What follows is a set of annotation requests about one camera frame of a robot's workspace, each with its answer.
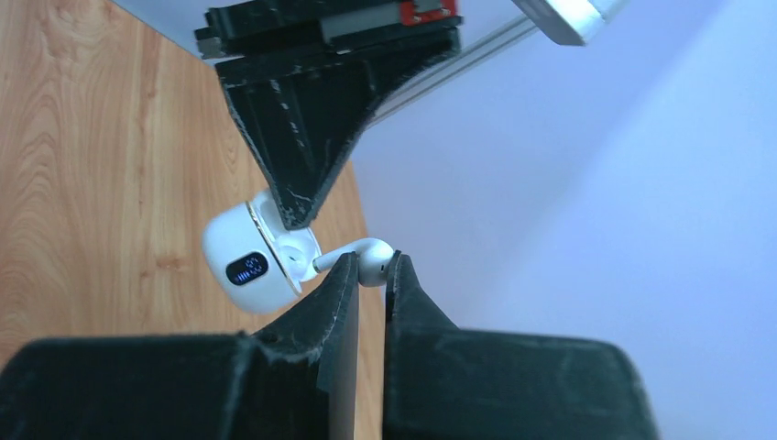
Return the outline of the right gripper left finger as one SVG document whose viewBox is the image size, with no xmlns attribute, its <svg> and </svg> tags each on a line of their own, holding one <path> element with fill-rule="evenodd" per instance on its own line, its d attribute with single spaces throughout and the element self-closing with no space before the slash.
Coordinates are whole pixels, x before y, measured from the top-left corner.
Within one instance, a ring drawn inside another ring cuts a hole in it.
<svg viewBox="0 0 777 440">
<path fill-rule="evenodd" d="M 358 259 L 253 334 L 55 337 L 1 373 L 4 439 L 351 439 Z"/>
</svg>

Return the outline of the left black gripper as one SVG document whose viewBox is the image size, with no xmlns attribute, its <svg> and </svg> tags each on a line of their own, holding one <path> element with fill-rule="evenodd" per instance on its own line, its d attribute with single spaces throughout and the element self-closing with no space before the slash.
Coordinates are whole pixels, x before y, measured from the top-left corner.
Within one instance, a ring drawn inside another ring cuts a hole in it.
<svg viewBox="0 0 777 440">
<path fill-rule="evenodd" d="M 257 55 L 215 66 L 230 116 L 288 230 L 307 227 L 378 109 L 460 51 L 456 1 L 245 1 L 211 7 L 193 31 L 205 60 L 337 47 L 387 30 L 393 41 L 343 55 Z M 433 25 L 440 27 L 403 38 Z"/>
</svg>

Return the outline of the white earbud charging case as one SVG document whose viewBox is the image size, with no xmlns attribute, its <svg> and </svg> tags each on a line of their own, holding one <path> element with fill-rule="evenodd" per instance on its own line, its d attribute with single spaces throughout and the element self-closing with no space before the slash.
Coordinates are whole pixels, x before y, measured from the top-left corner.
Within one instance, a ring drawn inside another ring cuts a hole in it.
<svg viewBox="0 0 777 440">
<path fill-rule="evenodd" d="M 287 229 L 265 190 L 213 218 L 202 233 L 207 265 L 240 310 L 271 314 L 295 303 L 323 253 L 310 228 Z"/>
</svg>

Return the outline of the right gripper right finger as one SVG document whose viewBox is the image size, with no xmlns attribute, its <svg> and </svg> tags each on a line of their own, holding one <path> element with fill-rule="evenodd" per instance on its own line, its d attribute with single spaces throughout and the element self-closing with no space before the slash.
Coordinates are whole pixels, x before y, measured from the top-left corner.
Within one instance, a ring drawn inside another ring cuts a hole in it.
<svg viewBox="0 0 777 440">
<path fill-rule="evenodd" d="M 604 341 L 466 329 L 388 266 L 386 439 L 657 439 L 639 372 Z"/>
</svg>

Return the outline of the white earbud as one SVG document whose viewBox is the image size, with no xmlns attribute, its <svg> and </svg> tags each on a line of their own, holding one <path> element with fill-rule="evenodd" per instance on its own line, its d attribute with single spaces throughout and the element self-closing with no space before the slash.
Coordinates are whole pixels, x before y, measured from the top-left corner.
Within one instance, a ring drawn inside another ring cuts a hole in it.
<svg viewBox="0 0 777 440">
<path fill-rule="evenodd" d="M 383 286 L 388 279 L 390 261 L 394 248 L 387 242 L 373 237 L 358 239 L 312 261 L 312 267 L 318 273 L 331 269 L 336 261 L 346 254 L 357 256 L 358 282 L 367 288 Z"/>
</svg>

